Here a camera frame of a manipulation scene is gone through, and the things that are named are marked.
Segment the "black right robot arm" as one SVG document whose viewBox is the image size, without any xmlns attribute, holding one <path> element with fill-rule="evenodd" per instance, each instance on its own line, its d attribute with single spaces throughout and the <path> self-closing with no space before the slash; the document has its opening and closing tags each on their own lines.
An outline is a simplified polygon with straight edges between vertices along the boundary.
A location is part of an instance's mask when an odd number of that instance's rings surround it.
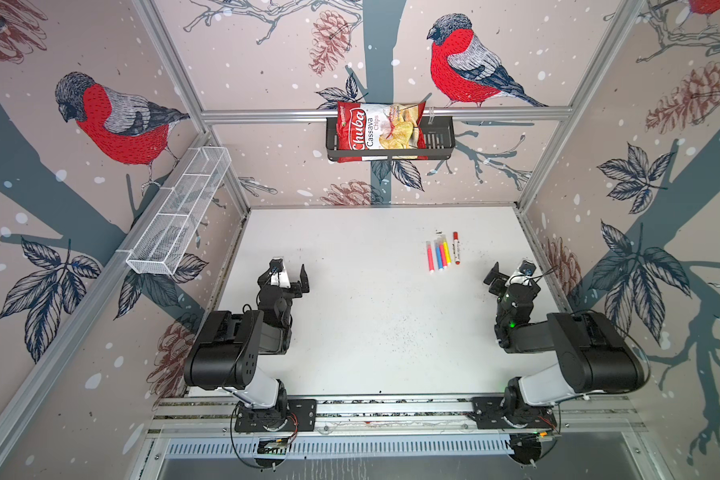
<svg viewBox="0 0 720 480">
<path fill-rule="evenodd" d="M 510 379 L 500 396 L 473 398 L 471 417 L 481 429 L 500 421 L 514 428 L 553 428 L 552 408 L 560 403 L 592 393 L 631 393 L 648 380 L 647 367 L 604 314 L 553 312 L 533 322 L 541 291 L 535 270 L 523 261 L 511 275 L 498 264 L 486 275 L 483 283 L 497 297 L 494 333 L 507 354 L 553 352 L 556 362 Z"/>
</svg>

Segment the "blue highlighter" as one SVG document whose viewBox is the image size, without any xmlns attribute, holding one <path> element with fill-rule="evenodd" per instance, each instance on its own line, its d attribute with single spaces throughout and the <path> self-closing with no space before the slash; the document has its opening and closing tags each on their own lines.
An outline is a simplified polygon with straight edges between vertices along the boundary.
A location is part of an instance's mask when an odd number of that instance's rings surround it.
<svg viewBox="0 0 720 480">
<path fill-rule="evenodd" d="M 443 268 L 442 257 L 441 257 L 441 253 L 440 253 L 440 250 L 439 250 L 439 245 L 437 244 L 437 242 L 434 242 L 434 244 L 433 244 L 433 250 L 434 250 L 435 263 L 436 263 L 437 269 L 438 269 L 438 270 L 442 270 L 442 268 Z"/>
</svg>

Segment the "white red whiteboard marker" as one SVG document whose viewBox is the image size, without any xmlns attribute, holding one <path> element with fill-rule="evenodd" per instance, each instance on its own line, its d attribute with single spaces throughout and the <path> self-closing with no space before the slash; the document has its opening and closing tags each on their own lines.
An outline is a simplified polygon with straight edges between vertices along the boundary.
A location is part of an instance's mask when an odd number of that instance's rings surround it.
<svg viewBox="0 0 720 480">
<path fill-rule="evenodd" d="M 453 233 L 453 241 L 452 241 L 452 260 L 455 265 L 461 264 L 461 254 L 460 254 L 460 240 L 459 240 L 459 234 L 457 232 Z"/>
</svg>

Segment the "yellow highlighter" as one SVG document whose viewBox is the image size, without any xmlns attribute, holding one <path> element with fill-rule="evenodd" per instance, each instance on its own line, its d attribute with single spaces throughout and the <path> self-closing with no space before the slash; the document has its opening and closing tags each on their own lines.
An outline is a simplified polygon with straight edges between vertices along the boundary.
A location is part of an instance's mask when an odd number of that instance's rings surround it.
<svg viewBox="0 0 720 480">
<path fill-rule="evenodd" d="M 450 255 L 450 249 L 449 249 L 449 244 L 448 244 L 447 237 L 446 237 L 445 235 L 443 235 L 443 236 L 441 237 L 441 241 L 445 244 L 445 251 L 446 251 L 447 262 L 448 262 L 448 266 L 449 266 L 449 265 L 451 264 L 451 255 Z"/>
</svg>

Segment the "pink highlighter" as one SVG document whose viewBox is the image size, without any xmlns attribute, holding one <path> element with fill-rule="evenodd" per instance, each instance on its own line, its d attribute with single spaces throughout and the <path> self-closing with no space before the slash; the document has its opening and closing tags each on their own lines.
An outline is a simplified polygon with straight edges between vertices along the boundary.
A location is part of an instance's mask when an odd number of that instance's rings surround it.
<svg viewBox="0 0 720 480">
<path fill-rule="evenodd" d="M 442 241 L 437 242 L 438 268 L 445 269 L 448 266 L 445 244 Z"/>
<path fill-rule="evenodd" d="M 426 242 L 426 253 L 427 253 L 429 272 L 435 272 L 436 271 L 435 256 L 434 256 L 432 244 L 429 241 Z"/>
</svg>

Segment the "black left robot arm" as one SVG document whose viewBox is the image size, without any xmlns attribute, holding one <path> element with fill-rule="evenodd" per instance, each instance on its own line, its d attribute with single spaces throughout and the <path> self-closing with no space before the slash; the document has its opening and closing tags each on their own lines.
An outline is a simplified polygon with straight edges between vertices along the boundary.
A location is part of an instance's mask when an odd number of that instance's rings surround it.
<svg viewBox="0 0 720 480">
<path fill-rule="evenodd" d="M 184 365 L 184 382 L 205 391 L 222 390 L 237 399 L 236 431 L 296 429 L 298 409 L 289 406 L 287 390 L 258 367 L 266 355 L 288 352 L 293 334 L 293 301 L 310 292 L 302 268 L 299 278 L 287 278 L 283 260 L 274 258 L 257 279 L 253 306 L 240 313 L 211 312 L 191 347 Z"/>
</svg>

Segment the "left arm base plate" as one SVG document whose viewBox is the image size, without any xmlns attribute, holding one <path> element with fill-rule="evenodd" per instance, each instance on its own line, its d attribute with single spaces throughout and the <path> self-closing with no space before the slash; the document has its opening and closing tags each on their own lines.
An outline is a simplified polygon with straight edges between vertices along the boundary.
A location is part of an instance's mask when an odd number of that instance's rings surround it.
<svg viewBox="0 0 720 480">
<path fill-rule="evenodd" d="M 312 432 L 317 415 L 315 399 L 288 399 L 268 409 L 254 409 L 240 402 L 235 414 L 235 433 Z"/>
</svg>

